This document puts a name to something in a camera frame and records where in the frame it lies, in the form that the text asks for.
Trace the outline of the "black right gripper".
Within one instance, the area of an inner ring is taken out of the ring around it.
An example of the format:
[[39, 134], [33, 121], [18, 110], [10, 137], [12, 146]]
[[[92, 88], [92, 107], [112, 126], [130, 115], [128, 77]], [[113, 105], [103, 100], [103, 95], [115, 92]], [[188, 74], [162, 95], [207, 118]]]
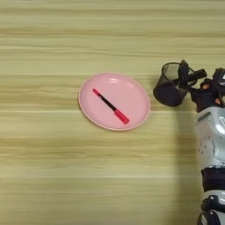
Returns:
[[218, 84], [213, 79], [206, 78], [198, 89], [188, 85], [189, 65], [182, 60], [178, 67], [179, 87], [191, 93], [192, 102], [197, 106], [197, 112], [201, 112], [209, 107], [225, 107], [222, 100], [225, 97], [225, 85]]

